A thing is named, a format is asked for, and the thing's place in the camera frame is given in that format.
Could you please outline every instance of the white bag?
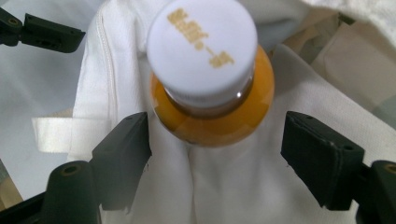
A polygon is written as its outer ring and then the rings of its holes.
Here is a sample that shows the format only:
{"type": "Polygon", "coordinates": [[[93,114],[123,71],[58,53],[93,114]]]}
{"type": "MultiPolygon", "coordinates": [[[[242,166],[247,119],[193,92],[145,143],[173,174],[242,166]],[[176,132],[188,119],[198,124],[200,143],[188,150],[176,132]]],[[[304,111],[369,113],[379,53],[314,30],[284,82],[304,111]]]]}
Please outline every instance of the white bag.
{"type": "MultiPolygon", "coordinates": [[[[291,35],[307,11],[297,1],[243,2],[260,24],[267,49],[291,35]]],[[[40,150],[57,148],[70,161],[89,160],[92,149],[121,119],[148,111],[153,156],[132,212],[104,212],[104,223],[352,223],[356,204],[349,212],[320,208],[280,156],[286,112],[322,120],[365,148],[367,164],[396,161],[395,130],[291,50],[277,46],[272,58],[276,96],[258,130],[229,147],[186,147],[164,129],[149,103],[145,40],[153,17],[166,3],[109,0],[102,5],[88,31],[72,117],[34,119],[40,150]]]]}

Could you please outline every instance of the orange liquid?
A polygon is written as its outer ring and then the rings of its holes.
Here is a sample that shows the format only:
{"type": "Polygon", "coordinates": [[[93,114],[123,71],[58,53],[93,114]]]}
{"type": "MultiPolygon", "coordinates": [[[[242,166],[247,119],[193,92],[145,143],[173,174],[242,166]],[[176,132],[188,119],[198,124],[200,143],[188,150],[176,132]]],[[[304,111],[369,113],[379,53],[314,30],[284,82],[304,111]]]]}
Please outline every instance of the orange liquid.
{"type": "Polygon", "coordinates": [[[196,118],[175,107],[163,84],[151,77],[154,111],[169,132],[179,139],[203,147],[219,147],[238,142],[261,123],[274,97],[274,73],[267,55],[258,47],[254,78],[245,101],[233,111],[213,119],[196,118]]]}

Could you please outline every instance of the bottle cap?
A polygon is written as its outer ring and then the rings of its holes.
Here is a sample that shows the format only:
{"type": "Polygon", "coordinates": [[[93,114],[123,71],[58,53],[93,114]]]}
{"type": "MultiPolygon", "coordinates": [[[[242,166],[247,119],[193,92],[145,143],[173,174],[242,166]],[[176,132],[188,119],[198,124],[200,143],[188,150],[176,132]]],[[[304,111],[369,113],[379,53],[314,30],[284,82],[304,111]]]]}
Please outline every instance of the bottle cap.
{"type": "Polygon", "coordinates": [[[257,45],[253,19],[237,1],[176,0],[151,25],[148,61],[176,102],[209,108],[240,97],[257,45]]]}

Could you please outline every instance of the bottle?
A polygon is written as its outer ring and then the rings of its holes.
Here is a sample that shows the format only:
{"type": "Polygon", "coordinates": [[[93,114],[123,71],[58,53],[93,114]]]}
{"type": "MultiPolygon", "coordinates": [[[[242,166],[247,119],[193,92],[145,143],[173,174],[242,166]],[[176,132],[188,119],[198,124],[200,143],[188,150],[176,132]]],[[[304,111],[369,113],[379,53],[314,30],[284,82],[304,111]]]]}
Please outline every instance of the bottle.
{"type": "Polygon", "coordinates": [[[148,32],[155,114],[173,135],[227,146],[259,126],[274,74],[246,9],[234,0],[176,0],[148,32]]]}

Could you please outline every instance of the gray surface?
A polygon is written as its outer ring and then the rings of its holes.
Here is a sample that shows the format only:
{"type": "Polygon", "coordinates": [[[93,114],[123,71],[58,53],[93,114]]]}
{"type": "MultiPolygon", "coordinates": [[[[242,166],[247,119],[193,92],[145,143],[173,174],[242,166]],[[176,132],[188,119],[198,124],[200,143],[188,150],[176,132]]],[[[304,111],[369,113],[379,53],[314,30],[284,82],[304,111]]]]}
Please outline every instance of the gray surface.
{"type": "Polygon", "coordinates": [[[8,177],[8,172],[4,164],[0,160],[0,184],[8,177]]]}
{"type": "MultiPolygon", "coordinates": [[[[101,3],[8,0],[2,8],[22,21],[28,12],[87,31],[101,3]]],[[[0,158],[24,200],[44,191],[50,172],[65,162],[65,154],[37,150],[31,118],[73,106],[83,51],[84,43],[72,54],[0,46],[0,158]]]]}

